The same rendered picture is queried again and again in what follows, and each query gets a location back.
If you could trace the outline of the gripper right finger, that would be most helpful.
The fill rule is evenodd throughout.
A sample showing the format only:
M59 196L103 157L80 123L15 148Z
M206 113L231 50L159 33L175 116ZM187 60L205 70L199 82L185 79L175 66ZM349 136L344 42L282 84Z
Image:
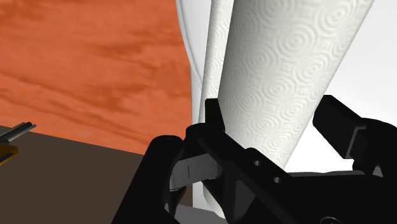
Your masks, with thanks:
M352 168L365 174L397 177L397 127L362 118L332 95L324 95L313 117L313 126Z

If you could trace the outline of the grey ridged metal object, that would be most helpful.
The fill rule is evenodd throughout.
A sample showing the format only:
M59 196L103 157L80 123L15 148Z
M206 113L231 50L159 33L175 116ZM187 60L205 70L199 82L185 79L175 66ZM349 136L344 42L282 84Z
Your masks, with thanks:
M15 127L7 130L6 132L0 134L0 143L8 144L14 139L34 129L35 127L36 125L32 124L31 122L22 122Z

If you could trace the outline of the yellow flat object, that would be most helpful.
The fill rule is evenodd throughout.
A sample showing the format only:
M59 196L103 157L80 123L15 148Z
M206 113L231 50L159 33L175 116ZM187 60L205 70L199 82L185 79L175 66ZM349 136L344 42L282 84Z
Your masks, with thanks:
M0 143L0 165L5 164L16 154L18 154L17 146Z

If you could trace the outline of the white embossed paper towel roll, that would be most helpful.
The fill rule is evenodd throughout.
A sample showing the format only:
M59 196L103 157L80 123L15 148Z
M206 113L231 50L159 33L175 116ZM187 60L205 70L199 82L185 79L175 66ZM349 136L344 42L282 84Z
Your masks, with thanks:
M211 0L202 99L285 167L374 0Z

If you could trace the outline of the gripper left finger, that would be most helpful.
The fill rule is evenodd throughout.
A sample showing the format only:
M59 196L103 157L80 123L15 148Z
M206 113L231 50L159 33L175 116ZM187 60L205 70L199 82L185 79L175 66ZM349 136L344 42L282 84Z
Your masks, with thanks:
M205 121L186 136L155 137L111 224L180 224L177 206L190 184L202 182L228 224L293 224L279 188L290 176L254 148L225 133L216 98L205 102Z

